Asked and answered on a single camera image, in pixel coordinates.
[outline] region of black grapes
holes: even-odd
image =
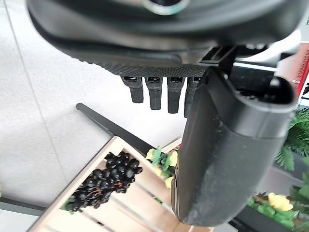
[[[93,206],[99,208],[108,202],[112,192],[126,193],[135,175],[142,172],[137,159],[130,159],[130,155],[120,152],[118,156],[109,153],[105,159],[106,169],[95,169],[89,177],[80,184],[78,189],[68,199],[65,209],[77,212],[80,208]]]

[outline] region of black plastic tab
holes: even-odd
[[[150,109],[161,109],[163,77],[145,77],[146,86],[149,89]]]
[[[185,78],[171,77],[167,78],[168,81],[168,112],[170,114],[178,113],[179,98],[182,92]]]
[[[122,81],[130,88],[131,98],[134,103],[143,103],[143,82],[141,77],[121,76]]]
[[[197,85],[200,81],[200,77],[192,77],[187,80],[187,90],[184,98],[184,117],[189,117],[191,104],[193,101],[194,93],[197,88]]]

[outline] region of black plastic cover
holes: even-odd
[[[173,211],[183,223],[227,222],[255,191],[285,141],[296,105],[291,85],[275,80],[263,97],[254,97],[236,91],[214,68],[201,78],[172,184]]]

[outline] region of black plastic part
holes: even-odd
[[[185,98],[184,98],[184,117],[185,118],[189,117],[191,104],[193,101],[195,90],[197,88],[197,85],[199,84],[199,81],[200,81],[200,77],[188,78],[187,80],[187,90],[186,90]]]
[[[214,68],[201,78],[172,183],[172,208],[180,221],[217,226],[244,207],[293,117],[293,88],[279,82],[277,103],[242,96]]]
[[[229,222],[239,232],[290,232],[273,219],[246,206]]]
[[[143,103],[143,82],[141,77],[121,76],[122,81],[130,88],[131,99],[133,103]]]
[[[142,1],[27,0],[38,32],[73,58],[131,77],[201,77],[210,47],[268,44],[298,25],[307,0],[191,0],[176,15]]]
[[[146,86],[149,89],[150,109],[161,109],[163,77],[145,77]]]
[[[168,112],[170,114],[178,113],[179,98],[182,92],[185,78],[171,77],[167,78],[168,82]]]

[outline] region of green plant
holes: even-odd
[[[309,109],[296,110],[287,139],[276,158],[280,166],[290,171],[294,170],[292,151],[309,157]]]
[[[268,202],[268,197],[264,195],[256,195],[249,199],[248,206],[256,209],[259,213],[273,219],[282,226],[293,230],[295,228],[294,219],[297,218],[298,210],[283,211],[274,208]]]
[[[179,150],[179,147],[180,146],[172,149],[167,154],[163,153],[160,147],[158,147],[157,149],[150,149],[147,153],[146,159],[151,160],[152,165],[155,168],[159,168],[161,170],[160,176],[162,176],[165,180],[173,176],[173,173],[169,171],[169,167],[174,167],[176,165],[173,162],[175,161],[175,156],[177,157],[178,155],[177,151]]]
[[[302,159],[309,167],[309,157]],[[290,200],[294,202],[294,209],[309,216],[309,169],[303,173],[303,187],[293,186],[290,190]]]

